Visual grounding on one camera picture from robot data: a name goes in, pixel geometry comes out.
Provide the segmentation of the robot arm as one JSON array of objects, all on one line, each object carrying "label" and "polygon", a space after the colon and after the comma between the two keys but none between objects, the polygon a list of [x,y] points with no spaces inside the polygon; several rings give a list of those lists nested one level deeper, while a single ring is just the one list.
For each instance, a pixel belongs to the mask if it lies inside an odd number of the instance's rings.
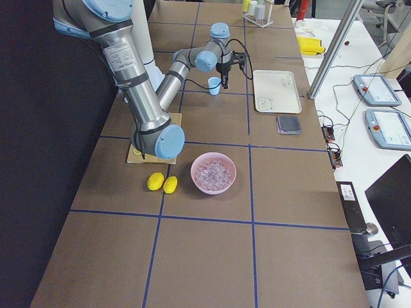
[{"label": "robot arm", "polygon": [[155,64],[143,1],[53,1],[58,32],[98,43],[117,86],[130,106],[135,128],[131,142],[143,155],[173,159],[183,149],[183,129],[168,108],[189,71],[216,69],[227,88],[232,65],[228,25],[217,22],[202,47],[175,52],[170,70]]}]

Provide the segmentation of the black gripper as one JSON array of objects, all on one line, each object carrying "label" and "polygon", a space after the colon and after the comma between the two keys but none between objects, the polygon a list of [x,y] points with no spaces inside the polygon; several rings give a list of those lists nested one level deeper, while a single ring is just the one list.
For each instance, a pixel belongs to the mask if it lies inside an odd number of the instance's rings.
[{"label": "black gripper", "polygon": [[227,53],[226,55],[223,55],[216,64],[215,68],[221,74],[221,86],[224,89],[229,88],[229,72],[233,62],[232,53]]}]

